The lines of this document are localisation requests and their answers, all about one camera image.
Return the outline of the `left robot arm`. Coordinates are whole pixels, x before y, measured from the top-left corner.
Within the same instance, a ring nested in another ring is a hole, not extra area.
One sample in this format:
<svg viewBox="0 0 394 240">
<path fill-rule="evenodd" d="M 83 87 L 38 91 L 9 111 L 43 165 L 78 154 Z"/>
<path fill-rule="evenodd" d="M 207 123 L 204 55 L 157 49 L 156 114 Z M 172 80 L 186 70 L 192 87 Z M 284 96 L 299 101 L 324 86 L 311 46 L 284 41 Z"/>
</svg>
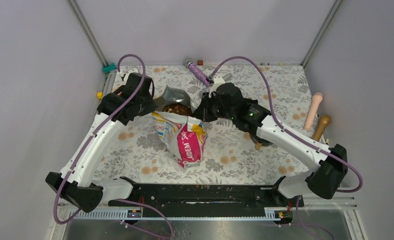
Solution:
<svg viewBox="0 0 394 240">
<path fill-rule="evenodd" d="M 102 98 L 80 148 L 59 172 L 50 172 L 46 177 L 46 183 L 60 198 L 86 213 L 116 199 L 129 206 L 139 201 L 139 191 L 125 177 L 96 181 L 94 174 L 122 128 L 135 117 L 156 109 L 154 92 L 151 77 L 133 72 L 125 76 L 124 85 Z"/>
</svg>

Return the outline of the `gold microphone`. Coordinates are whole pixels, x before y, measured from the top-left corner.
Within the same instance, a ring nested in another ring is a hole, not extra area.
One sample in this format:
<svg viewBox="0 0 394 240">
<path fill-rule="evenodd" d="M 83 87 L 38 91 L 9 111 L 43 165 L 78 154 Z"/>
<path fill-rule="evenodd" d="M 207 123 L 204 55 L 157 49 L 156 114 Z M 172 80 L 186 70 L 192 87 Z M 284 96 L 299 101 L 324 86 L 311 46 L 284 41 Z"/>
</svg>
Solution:
<svg viewBox="0 0 394 240">
<path fill-rule="evenodd" d="M 321 116 L 318 120 L 317 127 L 312 135 L 312 139 L 314 141 L 319 141 L 320 138 L 322 137 L 325 129 L 328 127 L 328 125 L 331 123 L 331 116 L 325 114 Z"/>
</svg>

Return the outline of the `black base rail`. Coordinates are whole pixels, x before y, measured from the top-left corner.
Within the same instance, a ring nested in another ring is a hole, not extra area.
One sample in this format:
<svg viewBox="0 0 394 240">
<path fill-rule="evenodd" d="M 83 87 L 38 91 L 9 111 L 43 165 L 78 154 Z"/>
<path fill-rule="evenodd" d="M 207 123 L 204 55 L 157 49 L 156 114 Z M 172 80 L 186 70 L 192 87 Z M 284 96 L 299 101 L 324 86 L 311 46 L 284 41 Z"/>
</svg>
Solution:
<svg viewBox="0 0 394 240">
<path fill-rule="evenodd" d="M 288 199 L 271 185 L 135 184 L 126 202 L 109 201 L 110 207 L 131 202 L 156 208 L 168 218 L 263 217 L 265 208 L 303 207 L 304 201 Z"/>
</svg>

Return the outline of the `teal clip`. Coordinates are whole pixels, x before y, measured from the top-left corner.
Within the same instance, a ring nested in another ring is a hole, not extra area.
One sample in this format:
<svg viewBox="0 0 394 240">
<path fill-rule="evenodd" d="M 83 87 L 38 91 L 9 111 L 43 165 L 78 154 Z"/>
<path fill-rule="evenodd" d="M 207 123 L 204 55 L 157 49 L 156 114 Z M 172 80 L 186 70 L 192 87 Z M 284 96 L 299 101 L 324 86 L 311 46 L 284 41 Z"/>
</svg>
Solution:
<svg viewBox="0 0 394 240">
<path fill-rule="evenodd" d="M 114 62 L 111 63 L 111 64 L 108 65 L 108 66 L 102 67 L 102 71 L 103 71 L 103 73 L 105 73 L 105 74 L 108 74 L 108 73 L 110 73 L 111 71 L 116 70 L 116 69 L 117 69 L 117 65 L 116 65 Z"/>
</svg>

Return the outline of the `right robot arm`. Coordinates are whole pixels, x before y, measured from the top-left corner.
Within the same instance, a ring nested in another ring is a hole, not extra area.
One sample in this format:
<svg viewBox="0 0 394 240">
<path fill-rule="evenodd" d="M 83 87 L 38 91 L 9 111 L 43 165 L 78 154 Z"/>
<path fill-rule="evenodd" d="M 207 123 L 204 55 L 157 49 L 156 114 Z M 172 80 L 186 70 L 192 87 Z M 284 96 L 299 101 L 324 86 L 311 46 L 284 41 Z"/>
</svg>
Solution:
<svg viewBox="0 0 394 240">
<path fill-rule="evenodd" d="M 282 124 L 257 100 L 245 98 L 232 83 L 221 84 L 212 93 L 205 92 L 193 117 L 203 122 L 231 120 L 239 130 L 262 143 L 278 146 L 308 168 L 304 173 L 277 181 L 277 189 L 272 191 L 271 198 L 278 206 L 286 205 L 295 196 L 309 193 L 329 200 L 347 174 L 344 147 L 339 144 L 329 147 Z"/>
</svg>

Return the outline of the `black bowl paw print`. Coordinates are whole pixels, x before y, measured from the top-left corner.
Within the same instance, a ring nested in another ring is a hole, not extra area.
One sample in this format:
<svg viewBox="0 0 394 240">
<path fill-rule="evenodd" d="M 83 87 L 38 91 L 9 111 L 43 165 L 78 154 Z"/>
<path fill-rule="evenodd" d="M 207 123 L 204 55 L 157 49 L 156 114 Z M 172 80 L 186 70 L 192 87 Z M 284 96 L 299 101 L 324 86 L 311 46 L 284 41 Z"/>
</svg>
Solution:
<svg viewBox="0 0 394 240">
<path fill-rule="evenodd" d="M 256 144 L 257 142 L 262 143 L 263 147 L 268 147 L 268 146 L 272 145 L 271 142 L 269 142 L 269 141 L 267 141 L 265 139 L 261 139 L 261 138 L 259 138 L 257 136 L 252 135 L 252 134 L 250 134 L 250 139 L 254 142 L 254 144 Z"/>
</svg>

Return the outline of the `pink microphone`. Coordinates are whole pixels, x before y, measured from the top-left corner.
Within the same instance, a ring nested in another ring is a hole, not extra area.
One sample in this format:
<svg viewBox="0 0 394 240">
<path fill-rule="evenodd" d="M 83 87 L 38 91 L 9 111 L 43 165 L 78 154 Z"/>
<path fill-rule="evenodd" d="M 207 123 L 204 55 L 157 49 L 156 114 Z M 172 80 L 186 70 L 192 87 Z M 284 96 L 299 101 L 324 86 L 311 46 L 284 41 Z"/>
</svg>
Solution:
<svg viewBox="0 0 394 240">
<path fill-rule="evenodd" d="M 308 111 L 308 114 L 306 116 L 306 120 L 305 120 L 305 123 L 304 123 L 304 129 L 306 131 L 309 131 L 311 129 L 312 124 L 313 124 L 314 119 L 315 119 L 316 114 L 317 114 L 317 110 L 318 110 L 319 105 L 322 102 L 322 100 L 323 100 L 323 94 L 322 93 L 316 92 L 312 96 L 311 105 L 310 105 L 310 108 L 309 108 L 309 111 Z"/>
</svg>

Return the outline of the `grey microphone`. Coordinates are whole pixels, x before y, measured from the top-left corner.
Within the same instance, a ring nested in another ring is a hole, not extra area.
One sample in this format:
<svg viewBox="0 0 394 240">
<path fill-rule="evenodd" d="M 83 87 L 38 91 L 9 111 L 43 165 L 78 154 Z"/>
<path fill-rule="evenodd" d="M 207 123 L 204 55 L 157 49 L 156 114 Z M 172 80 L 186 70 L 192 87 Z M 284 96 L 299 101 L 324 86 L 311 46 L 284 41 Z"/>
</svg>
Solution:
<svg viewBox="0 0 394 240">
<path fill-rule="evenodd" d="M 233 77 L 233 74 L 228 73 L 228 74 L 224 75 L 222 77 L 222 79 L 224 80 L 224 82 L 229 82 L 232 79 L 232 77 Z"/>
</svg>

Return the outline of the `purple glitter microphone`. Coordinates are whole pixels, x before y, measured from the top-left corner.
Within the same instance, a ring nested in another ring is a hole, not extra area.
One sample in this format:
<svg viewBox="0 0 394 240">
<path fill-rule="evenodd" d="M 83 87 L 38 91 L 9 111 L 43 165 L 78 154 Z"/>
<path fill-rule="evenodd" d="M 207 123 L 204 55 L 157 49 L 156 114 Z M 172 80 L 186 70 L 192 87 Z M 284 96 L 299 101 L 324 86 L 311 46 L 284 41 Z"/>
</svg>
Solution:
<svg viewBox="0 0 394 240">
<path fill-rule="evenodd" d="M 183 65 L 187 67 L 190 72 L 198 78 L 206 87 L 209 87 L 212 84 L 212 80 L 208 77 L 199 67 L 190 59 L 185 59 Z"/>
</svg>

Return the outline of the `wooden bowl stand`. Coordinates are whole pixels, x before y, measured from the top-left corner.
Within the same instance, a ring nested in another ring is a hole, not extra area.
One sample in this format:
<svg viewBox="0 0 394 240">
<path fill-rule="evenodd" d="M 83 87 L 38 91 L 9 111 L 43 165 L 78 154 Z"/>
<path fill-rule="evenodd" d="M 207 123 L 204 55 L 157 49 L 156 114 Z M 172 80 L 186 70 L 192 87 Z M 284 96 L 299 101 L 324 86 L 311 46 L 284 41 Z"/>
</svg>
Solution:
<svg viewBox="0 0 394 240">
<path fill-rule="evenodd" d="M 259 151 L 259 150 L 261 149 L 262 146 L 263 146 L 263 144 L 262 144 L 261 142 L 257 142 L 257 143 L 255 144 L 255 149 Z"/>
</svg>

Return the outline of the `pet food bag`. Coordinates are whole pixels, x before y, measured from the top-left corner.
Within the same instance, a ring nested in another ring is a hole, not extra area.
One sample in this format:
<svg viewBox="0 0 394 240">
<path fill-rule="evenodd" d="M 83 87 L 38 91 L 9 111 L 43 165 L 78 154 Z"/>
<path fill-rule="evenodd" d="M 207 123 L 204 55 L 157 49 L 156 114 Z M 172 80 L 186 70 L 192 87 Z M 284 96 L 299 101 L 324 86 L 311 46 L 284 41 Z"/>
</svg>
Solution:
<svg viewBox="0 0 394 240">
<path fill-rule="evenodd" d="M 195 107 L 190 96 L 184 90 L 167 86 L 154 102 L 157 108 L 152 118 L 161 142 L 181 167 L 199 166 L 207 133 L 203 122 L 192 117 Z"/>
</svg>

